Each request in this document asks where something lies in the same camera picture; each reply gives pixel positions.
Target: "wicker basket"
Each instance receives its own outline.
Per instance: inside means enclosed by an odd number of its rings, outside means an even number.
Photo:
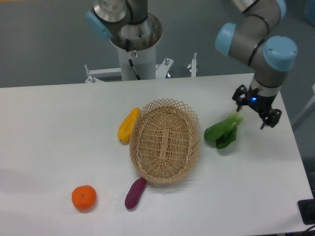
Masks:
[[[200,147],[197,115],[183,102],[162,99],[143,108],[130,139],[138,173],[156,184],[174,183],[193,169]]]

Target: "purple sweet potato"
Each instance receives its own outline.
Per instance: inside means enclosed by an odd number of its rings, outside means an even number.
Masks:
[[[146,184],[147,181],[144,178],[137,179],[133,183],[125,199],[125,206],[127,209],[133,209],[138,204]]]

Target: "yellow pepper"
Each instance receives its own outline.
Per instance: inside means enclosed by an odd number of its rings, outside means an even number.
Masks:
[[[124,119],[122,124],[119,126],[117,136],[122,142],[129,142],[131,137],[131,132],[133,129],[133,125],[140,113],[139,108],[134,108],[130,114]]]

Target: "green leaf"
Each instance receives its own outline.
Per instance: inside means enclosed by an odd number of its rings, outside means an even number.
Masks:
[[[245,114],[242,111],[233,111],[225,120],[207,128],[204,139],[216,142],[218,149],[226,148],[236,140],[237,126],[243,122]]]
[[[236,140],[237,125],[216,140],[216,148],[223,149]]]

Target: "white tabletop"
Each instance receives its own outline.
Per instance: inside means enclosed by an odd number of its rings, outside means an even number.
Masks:
[[[184,101],[204,130],[236,108],[235,89],[252,74],[0,89],[1,236],[248,236],[301,231],[297,201],[312,198],[283,111],[260,130],[248,107],[237,140],[224,150],[202,139],[185,181],[148,184],[137,208],[124,206],[139,177],[117,129],[134,107]],[[72,190],[89,184],[98,201],[78,212]]]

